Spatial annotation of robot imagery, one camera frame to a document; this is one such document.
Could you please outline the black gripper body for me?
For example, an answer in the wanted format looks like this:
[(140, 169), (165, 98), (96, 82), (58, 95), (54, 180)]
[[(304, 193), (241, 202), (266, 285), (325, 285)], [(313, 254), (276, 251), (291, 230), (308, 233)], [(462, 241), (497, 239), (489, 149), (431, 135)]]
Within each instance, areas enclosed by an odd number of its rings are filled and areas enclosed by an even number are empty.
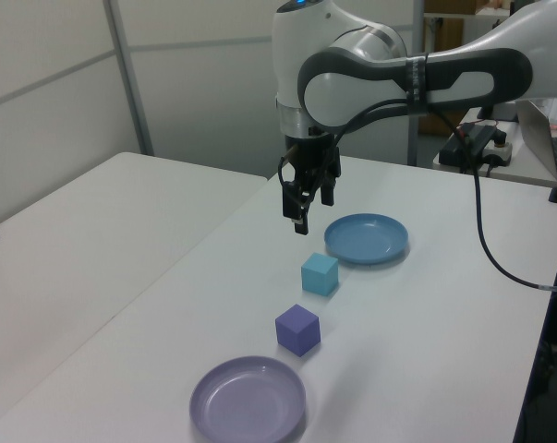
[(285, 137), (285, 158), (295, 170), (294, 181), (300, 186), (334, 186), (341, 175), (339, 148), (335, 136), (322, 134), (312, 138)]

